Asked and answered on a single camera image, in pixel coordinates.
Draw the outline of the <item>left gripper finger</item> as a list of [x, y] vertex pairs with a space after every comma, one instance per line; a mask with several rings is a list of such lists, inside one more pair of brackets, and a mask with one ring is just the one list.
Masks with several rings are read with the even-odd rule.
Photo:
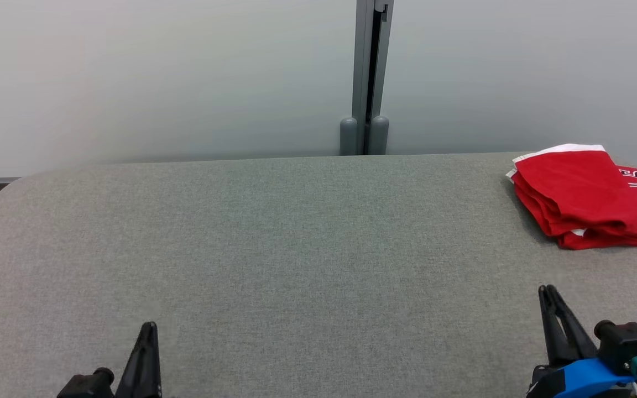
[[151, 383], [154, 385], [153, 398], [163, 398], [158, 328], [155, 322], [150, 322], [150, 328], [150, 377], [153, 380]]
[[154, 398], [154, 323], [139, 331], [114, 398]]

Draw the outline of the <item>grey partition post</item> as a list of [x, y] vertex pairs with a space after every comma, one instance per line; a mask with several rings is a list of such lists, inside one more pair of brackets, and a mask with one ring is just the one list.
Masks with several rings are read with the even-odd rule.
[[357, 0], [352, 115], [340, 122], [340, 155], [384, 155], [390, 122], [382, 114], [395, 0]]

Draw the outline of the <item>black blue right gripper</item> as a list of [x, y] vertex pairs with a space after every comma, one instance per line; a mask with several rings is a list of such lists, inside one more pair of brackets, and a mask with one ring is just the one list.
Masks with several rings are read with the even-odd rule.
[[592, 398], [635, 382], [631, 374], [617, 375], [594, 358], [597, 346], [554, 285], [540, 285], [538, 298], [549, 366], [571, 364], [542, 375], [526, 398]]

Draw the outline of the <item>red shorts white trim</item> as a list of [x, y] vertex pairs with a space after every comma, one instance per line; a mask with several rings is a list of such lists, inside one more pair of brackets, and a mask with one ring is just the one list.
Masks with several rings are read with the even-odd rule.
[[637, 246], [637, 198], [603, 146], [563, 144], [519, 156], [507, 177], [562, 248]]

